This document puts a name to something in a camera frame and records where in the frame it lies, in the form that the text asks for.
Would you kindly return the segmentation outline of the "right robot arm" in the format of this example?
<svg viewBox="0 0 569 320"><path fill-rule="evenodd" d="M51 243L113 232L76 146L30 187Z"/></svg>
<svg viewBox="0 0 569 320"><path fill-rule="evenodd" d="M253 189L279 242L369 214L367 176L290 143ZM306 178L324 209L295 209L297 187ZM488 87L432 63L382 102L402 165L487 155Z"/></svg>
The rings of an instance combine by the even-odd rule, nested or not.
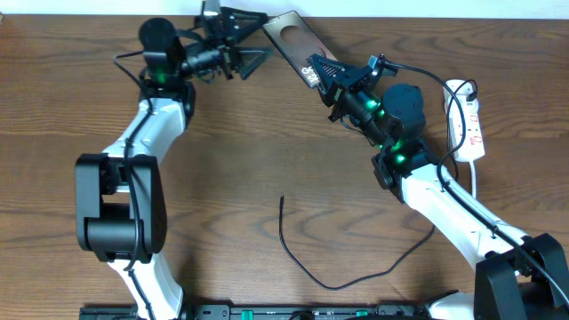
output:
<svg viewBox="0 0 569 320"><path fill-rule="evenodd" d="M475 291L454 292L422 306L430 319L566 319L568 265L551 235L529 236L490 212L458 184L422 138L426 123L417 86L395 84L373 93L399 65L384 56L358 68L319 54L308 59L331 121L349 118L372 144L374 174L430 220L475 272Z"/></svg>

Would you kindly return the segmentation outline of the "white power strip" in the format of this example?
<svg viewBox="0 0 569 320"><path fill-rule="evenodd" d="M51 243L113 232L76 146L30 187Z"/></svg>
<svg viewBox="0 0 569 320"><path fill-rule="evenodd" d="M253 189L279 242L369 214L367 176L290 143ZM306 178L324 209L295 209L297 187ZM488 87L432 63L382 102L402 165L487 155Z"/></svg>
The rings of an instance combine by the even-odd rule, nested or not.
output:
<svg viewBox="0 0 569 320"><path fill-rule="evenodd" d="M458 162L474 162L485 155L485 145L478 116L477 87L473 81L451 79L445 84L457 96L463 116L450 91L444 89L445 113L448 115L451 149L461 146L453 153Z"/></svg>

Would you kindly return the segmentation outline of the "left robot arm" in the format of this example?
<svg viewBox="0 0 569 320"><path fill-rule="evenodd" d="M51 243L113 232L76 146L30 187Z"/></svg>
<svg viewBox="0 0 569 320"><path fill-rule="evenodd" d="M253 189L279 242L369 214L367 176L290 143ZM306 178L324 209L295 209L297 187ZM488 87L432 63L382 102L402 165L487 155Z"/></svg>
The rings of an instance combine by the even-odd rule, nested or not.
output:
<svg viewBox="0 0 569 320"><path fill-rule="evenodd" d="M167 212L159 166L195 112L194 79L248 78L269 56L244 40L268 21L263 12L203 3L192 28L152 18L139 30L144 68L136 116L99 153L75 164L76 234L124 280L131 307L84 307L83 319L189 319L191 308L164 256Z"/></svg>

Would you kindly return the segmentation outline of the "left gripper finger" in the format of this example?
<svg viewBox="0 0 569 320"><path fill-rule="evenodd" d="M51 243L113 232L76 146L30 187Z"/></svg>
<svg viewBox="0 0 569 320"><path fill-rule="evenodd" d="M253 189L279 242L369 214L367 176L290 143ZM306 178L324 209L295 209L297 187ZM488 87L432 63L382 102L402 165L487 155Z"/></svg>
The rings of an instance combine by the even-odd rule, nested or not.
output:
<svg viewBox="0 0 569 320"><path fill-rule="evenodd" d="M246 80L272 54L269 48L238 47L236 49L235 71Z"/></svg>
<svg viewBox="0 0 569 320"><path fill-rule="evenodd" d="M231 44L240 44L268 22L264 12L249 12L222 6L221 17L224 36Z"/></svg>

